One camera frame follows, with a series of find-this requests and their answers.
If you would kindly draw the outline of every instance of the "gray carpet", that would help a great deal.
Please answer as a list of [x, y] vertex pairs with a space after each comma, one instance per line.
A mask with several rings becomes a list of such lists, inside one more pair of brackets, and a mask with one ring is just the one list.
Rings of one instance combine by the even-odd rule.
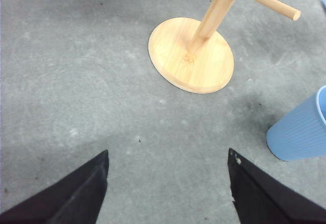
[[147, 42], [166, 19], [201, 19], [210, 0], [1, 1], [2, 211], [108, 149], [97, 223], [239, 223], [229, 147], [326, 208], [326, 157], [282, 162], [265, 144], [326, 84], [320, 0], [280, 0], [302, 11], [296, 22], [237, 0], [219, 28], [234, 74], [207, 95], [164, 80]]

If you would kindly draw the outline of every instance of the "cup rim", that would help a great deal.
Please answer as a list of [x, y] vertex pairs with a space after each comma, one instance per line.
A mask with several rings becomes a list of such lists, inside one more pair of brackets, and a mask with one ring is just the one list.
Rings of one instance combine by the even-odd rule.
[[319, 117], [321, 118], [321, 121], [323, 121], [324, 126], [326, 126], [326, 119], [325, 119], [324, 115], [321, 112], [320, 104], [319, 104], [319, 95], [320, 95], [321, 91], [324, 90], [324, 89], [326, 89], [326, 85], [319, 88], [319, 90], [318, 90], [318, 92], [316, 94], [316, 105], [317, 105], [317, 110], [318, 110], [318, 113], [319, 113]]

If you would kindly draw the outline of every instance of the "coat rack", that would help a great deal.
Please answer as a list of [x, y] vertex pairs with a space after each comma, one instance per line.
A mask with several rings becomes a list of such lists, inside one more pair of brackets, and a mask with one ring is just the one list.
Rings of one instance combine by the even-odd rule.
[[[173, 85], [192, 93], [222, 89], [233, 73], [233, 55], [216, 31], [235, 0], [213, 0], [203, 20], [172, 18], [152, 32], [148, 51], [158, 72]], [[255, 0], [297, 20], [301, 12], [278, 0]]]

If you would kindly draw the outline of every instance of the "blue plastic cup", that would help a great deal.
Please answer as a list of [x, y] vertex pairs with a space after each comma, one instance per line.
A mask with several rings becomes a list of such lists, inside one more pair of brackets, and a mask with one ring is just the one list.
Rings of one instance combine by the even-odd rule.
[[326, 86], [272, 126], [266, 140], [281, 160], [326, 155]]

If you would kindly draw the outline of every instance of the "round wooden base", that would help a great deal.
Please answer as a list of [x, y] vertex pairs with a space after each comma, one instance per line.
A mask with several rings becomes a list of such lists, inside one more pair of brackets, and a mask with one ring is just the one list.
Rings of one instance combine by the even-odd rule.
[[218, 32], [189, 54], [186, 48], [199, 24], [190, 18], [164, 21], [153, 30], [148, 51], [156, 69], [173, 85], [192, 93], [212, 93], [230, 81], [233, 55]]

